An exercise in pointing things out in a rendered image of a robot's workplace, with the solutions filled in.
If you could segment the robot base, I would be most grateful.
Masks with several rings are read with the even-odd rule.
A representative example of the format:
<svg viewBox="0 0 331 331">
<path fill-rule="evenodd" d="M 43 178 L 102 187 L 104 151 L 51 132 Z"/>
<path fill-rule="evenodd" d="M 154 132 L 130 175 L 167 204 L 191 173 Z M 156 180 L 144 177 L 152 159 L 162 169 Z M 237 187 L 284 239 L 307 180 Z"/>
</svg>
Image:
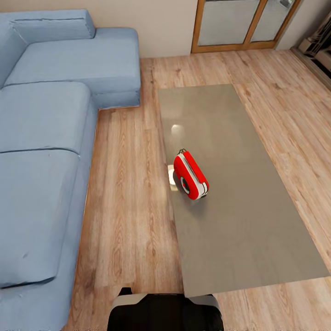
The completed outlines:
<svg viewBox="0 0 331 331">
<path fill-rule="evenodd" d="M 212 295 L 132 294 L 123 287 L 114 299 L 107 331 L 224 331 Z"/>
</svg>

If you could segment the radio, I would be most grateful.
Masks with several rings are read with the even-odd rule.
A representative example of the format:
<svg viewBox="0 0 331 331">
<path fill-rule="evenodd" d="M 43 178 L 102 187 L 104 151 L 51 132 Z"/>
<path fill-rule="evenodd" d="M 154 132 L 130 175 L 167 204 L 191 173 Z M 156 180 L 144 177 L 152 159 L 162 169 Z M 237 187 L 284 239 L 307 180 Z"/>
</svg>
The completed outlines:
<svg viewBox="0 0 331 331">
<path fill-rule="evenodd" d="M 206 196 L 208 181 L 188 151 L 180 151 L 174 160 L 174 171 L 177 174 L 187 196 L 196 200 Z"/>
</svg>

